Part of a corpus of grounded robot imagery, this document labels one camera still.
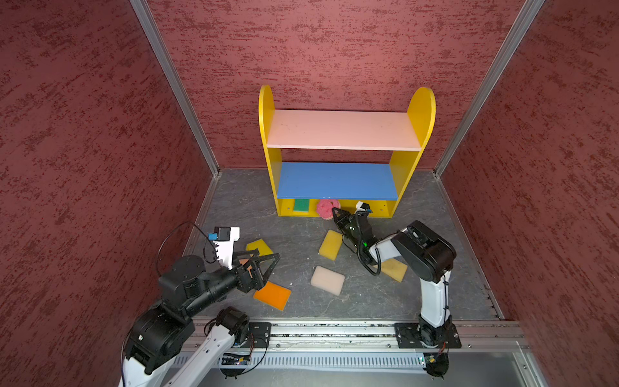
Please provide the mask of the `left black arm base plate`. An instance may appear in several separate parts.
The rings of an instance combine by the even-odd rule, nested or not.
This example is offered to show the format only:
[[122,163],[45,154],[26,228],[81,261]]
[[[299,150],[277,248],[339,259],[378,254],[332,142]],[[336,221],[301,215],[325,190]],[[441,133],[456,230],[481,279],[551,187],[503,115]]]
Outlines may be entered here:
[[235,332],[232,348],[267,348],[271,331],[270,322],[248,322]]

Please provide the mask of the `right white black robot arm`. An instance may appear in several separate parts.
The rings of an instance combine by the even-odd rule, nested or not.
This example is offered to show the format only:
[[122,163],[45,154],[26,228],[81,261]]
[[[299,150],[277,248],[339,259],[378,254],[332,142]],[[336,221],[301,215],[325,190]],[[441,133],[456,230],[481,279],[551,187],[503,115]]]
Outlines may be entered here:
[[331,212],[336,227],[345,240],[353,243],[358,261],[370,274],[381,274],[388,261],[399,258],[412,269],[422,291],[417,338],[427,348],[446,343],[452,327],[448,299],[451,271],[457,257],[454,247],[419,220],[377,239],[368,221],[372,210],[367,203],[357,203],[353,212],[338,207],[333,207]]

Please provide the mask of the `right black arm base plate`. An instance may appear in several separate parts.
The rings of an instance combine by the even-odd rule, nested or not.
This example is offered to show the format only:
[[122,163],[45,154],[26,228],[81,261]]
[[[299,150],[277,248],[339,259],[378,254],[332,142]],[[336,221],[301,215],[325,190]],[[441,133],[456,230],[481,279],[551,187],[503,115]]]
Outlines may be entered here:
[[395,337],[400,349],[460,349],[462,343],[456,326],[447,321],[435,328],[428,323],[397,322],[394,324]]

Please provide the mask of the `bright yellow sponge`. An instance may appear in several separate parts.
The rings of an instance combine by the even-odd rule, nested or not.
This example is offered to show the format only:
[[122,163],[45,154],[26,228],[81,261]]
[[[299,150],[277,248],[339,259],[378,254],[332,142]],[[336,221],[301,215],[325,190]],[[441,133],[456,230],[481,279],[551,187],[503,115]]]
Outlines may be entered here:
[[257,250],[259,253],[259,256],[268,256],[268,255],[273,254],[272,249],[269,248],[269,246],[262,239],[248,243],[246,245],[246,250],[247,251]]

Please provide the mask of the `smiley face sponge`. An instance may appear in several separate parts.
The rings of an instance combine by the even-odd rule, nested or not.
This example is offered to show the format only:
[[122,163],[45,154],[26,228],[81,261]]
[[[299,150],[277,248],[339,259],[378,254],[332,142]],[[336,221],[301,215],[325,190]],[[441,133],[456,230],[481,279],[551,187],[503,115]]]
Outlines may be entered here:
[[333,219],[333,209],[340,208],[339,200],[336,199],[321,199],[316,206],[316,212],[320,218],[325,220]]

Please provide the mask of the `green yellow sponge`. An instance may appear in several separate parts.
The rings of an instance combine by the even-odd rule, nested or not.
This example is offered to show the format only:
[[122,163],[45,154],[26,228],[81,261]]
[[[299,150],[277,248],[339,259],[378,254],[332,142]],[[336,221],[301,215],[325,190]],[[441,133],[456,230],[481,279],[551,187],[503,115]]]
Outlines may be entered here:
[[309,199],[295,199],[293,204],[293,211],[295,213],[308,213],[310,208]]

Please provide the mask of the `orange sponge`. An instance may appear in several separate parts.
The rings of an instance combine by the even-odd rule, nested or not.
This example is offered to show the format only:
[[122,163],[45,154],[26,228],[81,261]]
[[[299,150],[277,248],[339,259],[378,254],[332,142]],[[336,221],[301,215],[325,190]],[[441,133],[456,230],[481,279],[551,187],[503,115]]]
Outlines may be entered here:
[[291,290],[272,282],[267,282],[261,290],[257,290],[254,293],[253,298],[279,311],[283,311],[290,295]]

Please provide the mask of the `dark yellow sponge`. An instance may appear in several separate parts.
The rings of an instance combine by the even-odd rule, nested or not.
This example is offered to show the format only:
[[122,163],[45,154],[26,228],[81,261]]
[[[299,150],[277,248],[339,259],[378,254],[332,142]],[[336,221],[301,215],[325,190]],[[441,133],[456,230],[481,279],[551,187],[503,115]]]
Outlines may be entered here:
[[335,261],[343,245],[343,235],[329,230],[319,248],[319,256]]

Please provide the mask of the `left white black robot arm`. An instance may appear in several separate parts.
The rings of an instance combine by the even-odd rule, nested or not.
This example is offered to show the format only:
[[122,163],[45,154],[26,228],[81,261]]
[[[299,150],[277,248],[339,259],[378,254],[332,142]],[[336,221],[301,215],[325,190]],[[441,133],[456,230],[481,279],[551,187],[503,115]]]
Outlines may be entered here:
[[[164,377],[195,331],[194,317],[232,291],[249,293],[267,284],[280,255],[256,249],[235,252],[232,267],[207,272],[202,258],[184,256],[159,278],[162,297],[135,321],[123,344],[122,386],[163,386]],[[267,348],[268,334],[251,332],[249,317],[233,307],[220,311],[204,330],[206,338],[169,381],[197,386],[234,347]]]

